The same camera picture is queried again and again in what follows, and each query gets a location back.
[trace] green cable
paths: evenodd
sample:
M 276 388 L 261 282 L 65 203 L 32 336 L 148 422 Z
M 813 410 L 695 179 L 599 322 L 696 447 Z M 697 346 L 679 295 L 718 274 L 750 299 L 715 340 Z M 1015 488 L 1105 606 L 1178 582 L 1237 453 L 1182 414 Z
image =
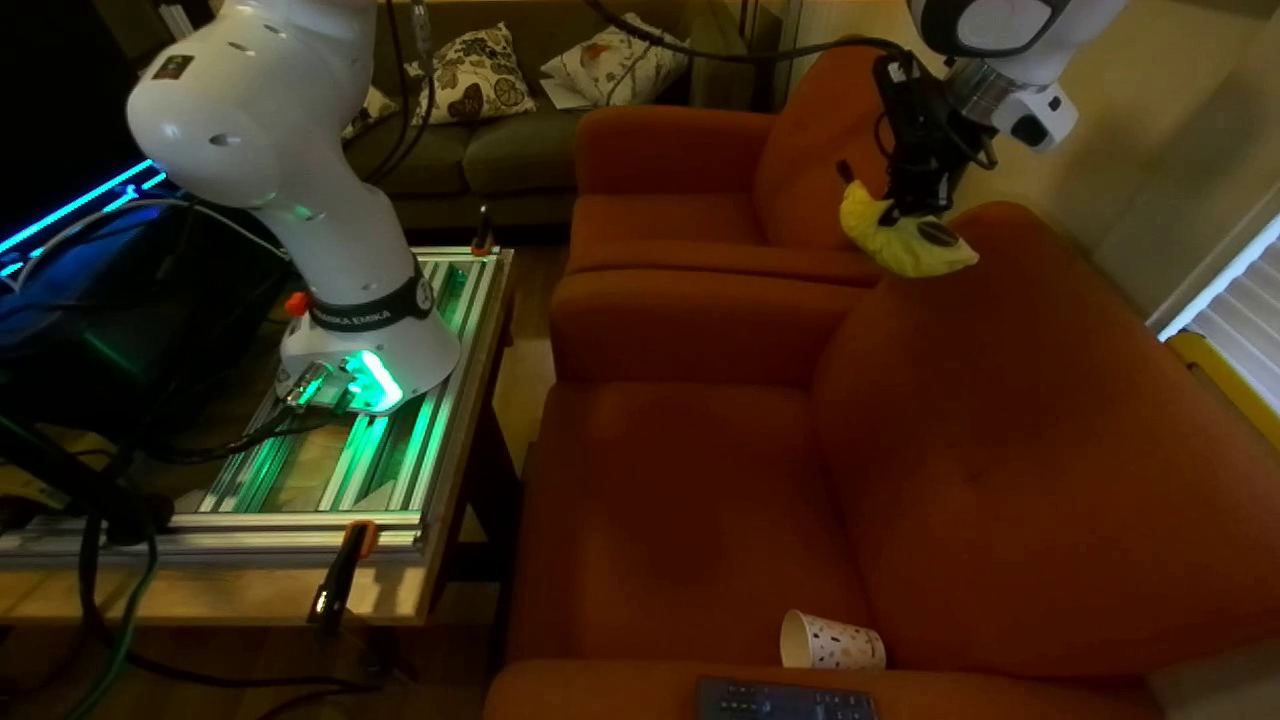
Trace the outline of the green cable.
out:
M 151 585 L 151 580 L 155 579 L 156 570 L 160 568 L 160 553 L 156 548 L 156 536 L 155 532 L 147 528 L 147 566 L 142 571 L 142 578 L 138 579 L 138 584 L 133 585 L 133 592 L 129 593 L 128 602 L 124 603 L 124 614 L 120 616 L 120 634 L 115 638 L 115 646 L 111 648 L 111 657 L 102 674 L 99 675 L 97 680 L 88 693 L 79 701 L 76 710 L 68 715 L 68 719 L 79 720 L 82 717 L 88 717 L 90 714 L 102 702 L 106 693 L 111 689 L 115 682 L 120 678 L 120 673 L 124 670 L 125 660 L 129 655 L 129 646 L 133 644 L 133 629 L 137 625 L 138 605 L 142 602 L 142 596 L 146 594 L 147 588 Z

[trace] orange armchair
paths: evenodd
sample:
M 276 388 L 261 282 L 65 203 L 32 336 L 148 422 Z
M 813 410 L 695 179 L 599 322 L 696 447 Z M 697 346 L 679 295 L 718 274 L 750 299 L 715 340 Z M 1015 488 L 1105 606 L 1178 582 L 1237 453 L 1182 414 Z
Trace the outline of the orange armchair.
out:
M 543 660 L 490 720 L 691 717 L 699 674 L 1146 719 L 1142 675 L 1280 635 L 1272 451 L 1029 211 L 955 224 L 977 266 L 876 288 L 563 281 L 508 647 Z M 892 670 L 769 669 L 791 607 Z
M 780 115 L 608 108 L 577 131 L 568 273 L 662 268 L 870 286 L 840 229 L 846 160 L 884 192 L 873 50 L 824 53 Z

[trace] paper cup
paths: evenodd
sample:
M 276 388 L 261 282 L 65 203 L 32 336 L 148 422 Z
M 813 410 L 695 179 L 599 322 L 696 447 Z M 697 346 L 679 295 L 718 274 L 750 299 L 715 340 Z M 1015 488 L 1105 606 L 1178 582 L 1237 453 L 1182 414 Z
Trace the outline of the paper cup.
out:
M 836 670 L 883 670 L 884 641 L 869 628 L 826 618 L 787 611 L 782 619 L 783 667 L 828 667 Z

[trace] remote control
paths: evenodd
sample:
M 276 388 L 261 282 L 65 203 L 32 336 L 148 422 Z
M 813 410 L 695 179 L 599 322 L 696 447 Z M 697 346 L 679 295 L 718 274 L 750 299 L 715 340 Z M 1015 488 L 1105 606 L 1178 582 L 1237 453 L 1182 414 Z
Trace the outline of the remote control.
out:
M 872 696 L 699 678 L 698 720 L 876 720 Z

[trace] throw pillow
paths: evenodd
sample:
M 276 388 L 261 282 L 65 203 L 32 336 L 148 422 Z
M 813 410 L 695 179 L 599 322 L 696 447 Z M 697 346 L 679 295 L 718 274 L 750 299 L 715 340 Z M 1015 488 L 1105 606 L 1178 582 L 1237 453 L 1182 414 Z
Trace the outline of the throw pillow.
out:
M 367 131 L 378 123 L 389 118 L 399 105 L 394 100 L 374 86 L 369 86 L 369 95 L 365 96 L 365 106 L 352 118 L 351 123 L 342 131 L 343 142 Z
M 635 13 L 626 20 L 680 42 L 648 26 Z M 543 72 L 579 91 L 596 106 L 653 102 L 689 67 L 689 59 L 673 50 L 631 37 L 609 27 L 543 65 Z
M 477 29 L 445 42 L 434 55 L 435 105 L 433 126 L 472 123 L 532 113 L 538 109 L 520 74 L 511 32 L 506 23 Z M 410 73 L 422 74 L 416 63 Z M 424 83 L 413 124 L 422 124 L 428 87 Z

